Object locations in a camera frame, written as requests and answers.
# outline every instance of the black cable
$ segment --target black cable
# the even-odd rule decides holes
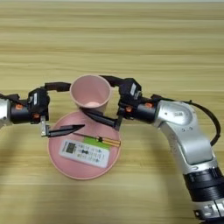
[[[218,142],[219,138],[221,137],[221,125],[220,125],[218,118],[215,116],[215,114],[212,111],[210,111],[208,108],[205,108],[205,107],[199,105],[198,103],[195,103],[192,101],[184,101],[184,102],[188,103],[190,105],[193,105],[194,107],[196,107],[198,109],[201,109],[213,121],[213,124],[216,128],[216,135],[213,138],[213,140],[211,141],[211,145],[214,146]]]
[[[153,95],[150,100],[150,102],[159,102],[159,101],[176,102],[173,99],[164,98],[160,95]],[[193,101],[182,101],[182,102],[187,103],[189,105],[193,105],[194,107],[202,110],[212,120],[212,122],[216,128],[216,135],[214,136],[214,138],[210,144],[212,146],[214,146],[218,142],[219,138],[221,137],[221,125],[220,125],[218,118],[214,115],[214,113],[212,111],[210,111],[208,108],[205,108],[205,107],[199,105],[198,103],[195,103]]]

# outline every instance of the wood grain surface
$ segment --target wood grain surface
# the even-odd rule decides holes
[[[83,74],[134,77],[145,96],[194,100],[224,122],[224,3],[0,3],[0,88],[28,91]],[[51,124],[77,110],[51,93]],[[107,115],[116,114],[117,90]],[[212,138],[214,127],[199,112]],[[60,174],[38,125],[1,129],[0,223],[196,224],[160,131],[124,121],[122,154],[106,175]],[[224,138],[214,148],[224,170]]]

